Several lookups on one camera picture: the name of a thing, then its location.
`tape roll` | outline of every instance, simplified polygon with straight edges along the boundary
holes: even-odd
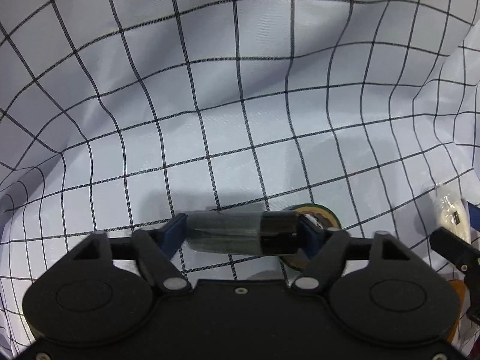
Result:
[[[306,215],[310,220],[315,219],[320,228],[342,228],[335,213],[320,204],[298,204],[287,207],[285,210],[295,211],[299,214]],[[303,271],[310,262],[301,249],[299,249],[293,256],[280,257],[280,260],[291,269],[299,272]]]

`blue object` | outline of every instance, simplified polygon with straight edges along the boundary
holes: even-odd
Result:
[[[474,206],[472,203],[468,202],[469,206],[469,215],[470,215],[470,226],[475,230],[480,231],[480,208]]]
[[[187,238],[187,215],[178,214],[157,232],[157,245],[169,260],[177,253]]]
[[[300,219],[298,231],[302,232],[306,241],[306,246],[302,247],[303,252],[311,260],[325,245],[326,232],[324,230],[316,231],[309,225],[308,219]]]

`grid pattern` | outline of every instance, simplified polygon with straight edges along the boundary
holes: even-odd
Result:
[[[23,294],[85,235],[183,211],[319,203],[457,275],[427,237],[436,183],[480,203],[478,5],[0,0],[0,351],[32,342]],[[173,262],[193,283],[295,278],[186,245]]]

